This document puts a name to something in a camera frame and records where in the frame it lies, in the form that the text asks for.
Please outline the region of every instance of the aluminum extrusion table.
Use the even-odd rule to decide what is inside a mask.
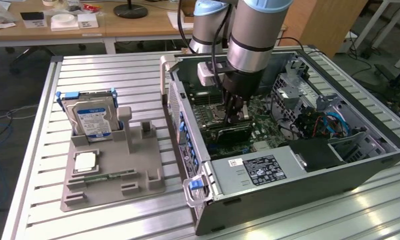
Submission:
[[[70,56],[51,63],[3,239],[400,239],[400,163],[351,192],[195,236],[160,101],[159,59],[176,53]],[[399,117],[326,56],[313,58],[400,137]],[[317,74],[310,80],[323,93],[333,92]],[[151,119],[158,127],[167,189],[158,195],[62,212],[71,124],[55,93],[111,87],[118,89],[119,104],[132,107],[132,124]]]

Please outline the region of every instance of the circuit board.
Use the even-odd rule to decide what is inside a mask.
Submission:
[[[192,110],[212,160],[274,149],[287,142],[262,96],[250,101],[250,119],[232,126],[223,126],[226,112],[222,103],[194,105]]]

